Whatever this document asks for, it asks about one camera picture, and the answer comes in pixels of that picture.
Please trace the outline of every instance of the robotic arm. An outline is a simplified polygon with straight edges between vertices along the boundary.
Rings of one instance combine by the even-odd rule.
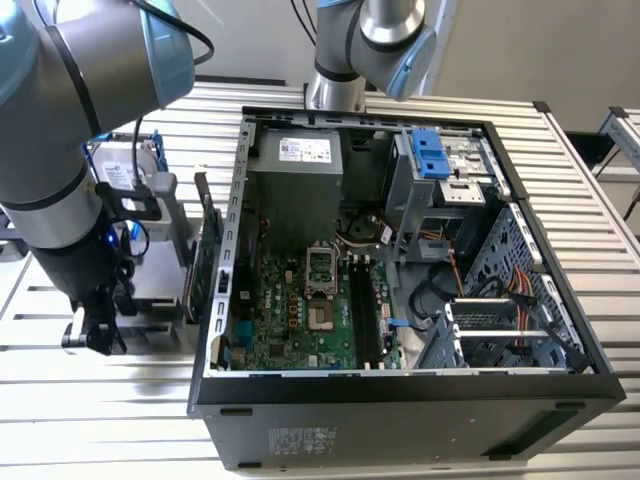
[[[132,265],[107,241],[114,204],[81,145],[189,93],[195,66],[184,32],[127,1],[93,3],[104,8],[36,29],[0,1],[0,204],[74,307],[115,329],[112,294]],[[104,344],[102,330],[86,343]]]
[[[118,337],[113,294],[133,265],[109,240],[121,201],[94,183],[81,145],[189,93],[195,63],[213,48],[192,27],[176,27],[170,0],[90,0],[72,12],[76,3],[59,7],[68,21],[36,29],[13,0],[0,0],[0,204],[89,319],[69,335],[109,354]],[[364,79],[406,99],[435,48],[424,16],[424,0],[318,0],[308,108],[363,110]],[[194,63],[187,33],[211,54]],[[153,204],[144,213],[159,215]]]
[[[318,0],[307,108],[364,111],[365,79],[395,100],[409,98],[436,47],[425,11],[425,0]]]

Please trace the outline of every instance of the label sticker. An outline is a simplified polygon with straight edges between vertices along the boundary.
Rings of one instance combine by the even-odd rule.
[[[118,162],[104,162],[102,171],[109,184],[119,190],[133,190],[133,167],[123,167]]]
[[[283,138],[281,162],[331,163],[331,141],[326,138]]]
[[[449,160],[451,161],[451,164],[452,164],[453,168],[466,168],[467,167],[467,162],[465,162],[463,158],[449,157]]]
[[[269,428],[271,455],[328,455],[333,451],[338,428]]]
[[[385,225],[384,232],[382,232],[382,236],[380,237],[380,241],[385,245],[389,245],[389,241],[391,240],[391,234],[393,230],[389,227],[389,225]]]

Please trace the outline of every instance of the ram slot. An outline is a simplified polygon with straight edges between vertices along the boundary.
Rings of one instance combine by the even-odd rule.
[[[376,297],[368,265],[349,265],[349,287],[358,368],[366,368],[365,364],[368,364],[370,368],[377,369],[382,356],[376,318]]]

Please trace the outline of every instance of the aluminum extrusion table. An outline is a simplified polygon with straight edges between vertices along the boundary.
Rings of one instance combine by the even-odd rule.
[[[199,83],[185,99],[145,118],[141,131],[158,129],[164,137],[188,215],[201,214],[196,169],[207,171],[214,202],[224,212],[243,105],[301,108],[302,91]],[[627,392],[613,411],[528,465],[467,469],[457,478],[639,478],[640,246],[553,115],[531,102],[418,97],[398,104],[377,93],[368,94],[367,105],[374,114],[495,124]],[[131,130],[132,125],[122,128]],[[0,319],[0,466],[11,466],[0,476],[236,478],[223,470],[204,424],[186,418],[193,356],[67,356],[59,342],[70,318],[68,302],[34,260],[25,263],[14,272],[15,290]],[[0,273],[8,272],[4,267]],[[280,475],[440,478],[452,473],[405,466]]]

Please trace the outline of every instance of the motherboard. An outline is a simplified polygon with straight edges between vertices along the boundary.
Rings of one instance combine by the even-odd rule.
[[[334,257],[332,268],[330,260],[313,253],[262,257],[253,320],[236,324],[232,366],[257,371],[400,368],[397,340],[386,325],[392,308],[383,264],[367,259],[364,268],[362,263],[372,293],[365,300],[370,308],[363,318],[353,306],[354,298],[362,298],[355,295],[350,272],[357,259]],[[309,279],[312,284],[335,284],[335,293],[314,291]],[[364,365],[366,349],[370,358],[379,359],[376,365]]]

